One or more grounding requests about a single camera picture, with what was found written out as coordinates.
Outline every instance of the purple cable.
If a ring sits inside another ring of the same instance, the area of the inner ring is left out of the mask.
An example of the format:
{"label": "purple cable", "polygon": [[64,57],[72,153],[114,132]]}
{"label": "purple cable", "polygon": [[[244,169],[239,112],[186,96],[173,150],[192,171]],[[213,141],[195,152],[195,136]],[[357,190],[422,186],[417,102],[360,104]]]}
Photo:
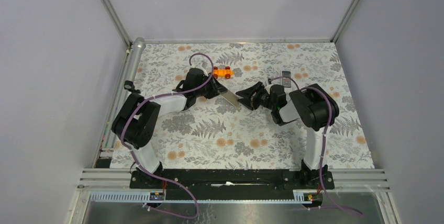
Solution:
{"label": "purple cable", "polygon": [[[271,80],[276,80],[276,79],[280,79],[280,78],[282,78],[282,77],[279,76],[279,77],[273,78],[273,79],[271,79]],[[296,87],[297,87],[296,81],[294,81],[291,77],[290,77],[290,80],[291,80],[291,81],[296,85]],[[356,209],[356,208],[348,207],[348,206],[341,206],[341,205],[339,205],[338,203],[336,203],[336,201],[334,201],[334,200],[330,197],[330,194],[329,194],[329,193],[327,192],[327,190],[325,189],[324,181],[322,180],[322,162],[324,161],[324,153],[325,153],[325,148],[326,148],[326,145],[327,145],[327,137],[326,137],[326,135],[327,135],[327,129],[328,129],[328,127],[330,126],[331,118],[332,118],[332,115],[333,115],[333,111],[332,111],[332,109],[331,109],[331,103],[330,103],[330,101],[328,100],[327,96],[326,96],[324,93],[322,93],[319,89],[316,89],[316,88],[313,88],[313,87],[304,87],[304,88],[301,89],[301,91],[304,91],[304,90],[306,90],[306,89],[311,89],[312,91],[315,91],[316,93],[318,93],[318,94],[319,94],[319,95],[325,100],[325,102],[327,103],[327,106],[328,106],[328,121],[327,121],[327,125],[324,127],[324,132],[323,132],[323,136],[322,136],[322,151],[321,151],[321,156],[320,156],[320,159],[319,159],[319,180],[320,180],[320,184],[321,184],[322,190],[324,191],[325,195],[326,195],[327,198],[328,198],[328,199],[334,204],[334,206],[323,206],[323,207],[320,207],[320,208],[313,208],[313,209],[332,209],[332,208],[339,208],[339,209],[341,209],[342,211],[344,211],[344,212],[346,212],[346,213],[348,213],[348,214],[350,214],[350,215],[363,217],[363,216],[364,216],[364,213],[361,212],[360,210],[358,210],[358,209]]]}
{"label": "purple cable", "polygon": [[191,196],[191,198],[192,198],[193,201],[194,201],[194,205],[196,206],[196,214],[195,214],[194,216],[184,216],[184,215],[175,214],[175,213],[173,213],[173,212],[166,211],[166,210],[162,210],[162,209],[157,209],[157,208],[149,208],[149,209],[152,209],[152,210],[154,210],[154,211],[158,211],[158,212],[163,212],[163,213],[165,213],[165,214],[169,214],[169,215],[174,215],[174,216],[177,216],[177,217],[180,217],[180,218],[184,218],[184,219],[195,219],[195,218],[197,218],[197,216],[199,216],[199,205],[197,204],[196,197],[194,197],[194,195],[190,192],[190,190],[188,190],[185,186],[183,186],[183,185],[180,184],[179,182],[176,182],[176,181],[170,180],[170,179],[168,179],[168,178],[160,177],[160,176],[157,176],[157,175],[154,175],[154,174],[148,172],[148,170],[146,170],[144,167],[142,167],[142,165],[140,164],[139,159],[138,159],[138,158],[136,157],[136,155],[134,154],[134,152],[133,152],[131,146],[128,145],[127,143],[125,143],[124,139],[125,139],[125,133],[126,133],[126,130],[128,129],[128,126],[129,126],[131,120],[134,118],[134,116],[135,116],[136,113],[140,110],[140,108],[142,108],[142,106],[144,106],[148,101],[153,100],[154,98],[161,98],[161,97],[168,97],[168,96],[176,96],[176,95],[182,95],[182,94],[186,94],[186,93],[189,93],[189,92],[193,92],[193,91],[196,91],[196,90],[198,90],[198,89],[204,87],[204,86],[205,86],[205,85],[211,80],[211,78],[212,78],[212,76],[213,76],[213,72],[214,72],[214,63],[212,62],[211,58],[209,58],[209,56],[207,56],[207,55],[205,55],[205,54],[203,54],[203,53],[195,53],[195,54],[191,55],[191,57],[190,57],[190,61],[189,61],[190,65],[191,65],[191,59],[192,59],[193,57],[195,57],[196,55],[202,55],[202,56],[206,57],[206,58],[210,61],[210,63],[211,63],[211,74],[208,76],[207,80],[205,80],[205,82],[204,82],[203,84],[199,85],[198,87],[193,88],[193,89],[189,89],[188,91],[177,92],[177,93],[173,93],[173,94],[171,94],[171,93],[165,93],[165,94],[161,94],[161,95],[159,95],[159,96],[153,96],[153,97],[146,98],[146,99],[145,99],[142,103],[140,103],[139,106],[137,106],[136,109],[132,112],[131,116],[129,117],[128,121],[126,122],[126,124],[125,124],[125,126],[124,126],[124,128],[123,128],[123,130],[122,130],[122,133],[121,133],[121,135],[120,135],[120,139],[122,140],[122,141],[121,141],[122,144],[123,144],[126,148],[128,148],[128,149],[130,150],[131,156],[132,156],[132,158],[134,159],[135,163],[139,166],[140,170],[142,170],[144,173],[148,174],[149,176],[151,176],[151,177],[153,177],[153,178],[156,178],[156,179],[158,179],[158,180],[163,180],[163,181],[167,181],[167,182],[170,182],[170,183],[176,184],[176,185],[179,186],[180,188],[184,189],[184,190],[185,190],[185,191]]}

